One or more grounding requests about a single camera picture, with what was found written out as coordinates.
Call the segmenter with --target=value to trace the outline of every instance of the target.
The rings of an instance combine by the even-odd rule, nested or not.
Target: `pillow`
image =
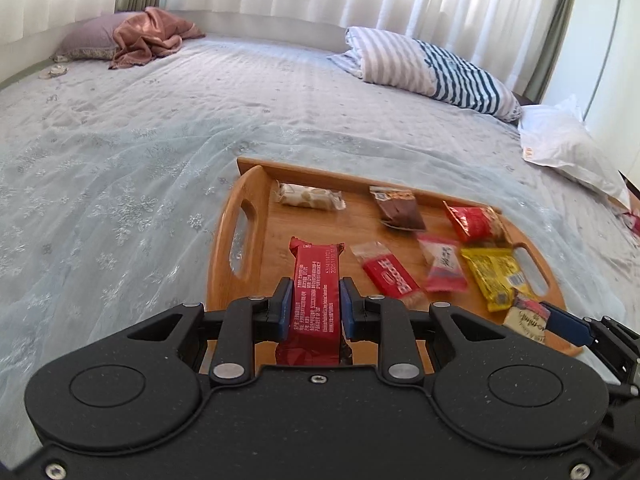
[[[118,51],[118,45],[113,41],[114,29],[136,14],[139,13],[106,14],[83,23],[62,40],[53,55],[53,61],[60,63],[73,59],[111,59]]]
[[[506,86],[447,50],[365,27],[349,27],[346,42],[351,50],[329,59],[365,82],[395,86],[506,122],[520,117],[520,104]]]
[[[631,208],[622,176],[591,138],[582,122],[575,96],[556,105],[522,107],[522,158],[554,168],[589,189],[604,193]]]

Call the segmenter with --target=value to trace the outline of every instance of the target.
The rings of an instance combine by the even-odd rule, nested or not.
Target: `wooden tray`
[[[266,162],[251,158],[238,158],[241,173],[220,217],[220,224],[213,243],[207,283],[207,309],[226,308],[230,301],[243,296],[270,296],[283,276],[292,276],[294,257],[289,252],[292,236],[313,244],[344,242],[345,251],[340,256],[340,275],[351,276],[360,294],[377,294],[376,287],[357,262],[350,245],[377,240],[385,244],[400,260],[406,270],[419,282],[428,270],[420,247],[412,234],[389,229],[380,223],[376,203],[369,186],[392,186],[344,174],[300,168],[288,164]],[[320,211],[281,205],[276,202],[278,182],[301,184],[325,189],[340,190],[347,204],[343,211]],[[450,205],[483,205],[459,198],[413,189],[420,212],[430,233],[456,238],[446,218],[442,201]],[[229,264],[232,239],[242,209],[247,217],[247,228],[242,249],[241,270],[236,275]],[[506,218],[501,217],[514,247],[525,248],[544,277],[548,292],[541,300],[564,309],[562,293],[536,247]],[[506,311],[491,313],[486,301],[464,260],[460,263],[469,282],[465,293],[428,294],[431,301],[449,301],[478,316],[502,324]],[[546,344],[568,355],[576,355],[580,349],[558,336],[547,332]],[[377,345],[369,342],[350,343],[355,364],[375,364]],[[274,364],[274,343],[256,345],[256,366]],[[425,370],[433,370],[424,349],[418,343]]]

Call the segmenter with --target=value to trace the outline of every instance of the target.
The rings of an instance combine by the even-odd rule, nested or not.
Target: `striped pillow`
[[[395,86],[511,122],[522,113],[513,93],[487,71],[424,41],[388,30],[349,27],[351,50],[329,56],[368,83]]]

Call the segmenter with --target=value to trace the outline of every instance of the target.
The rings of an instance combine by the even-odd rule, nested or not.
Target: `white pillow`
[[[520,117],[520,104],[505,85],[448,50],[367,27],[349,27],[346,42],[351,50],[329,59],[367,83],[395,86],[506,122]]]
[[[518,126],[522,158],[554,168],[631,209],[622,176],[591,138],[581,117],[574,96],[555,107],[523,106]]]

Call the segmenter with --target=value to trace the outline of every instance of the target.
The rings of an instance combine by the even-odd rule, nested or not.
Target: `barcode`
[[[524,274],[522,274],[521,272],[517,272],[516,274],[507,276],[507,280],[511,286],[523,286],[525,283],[527,283],[524,279]]]

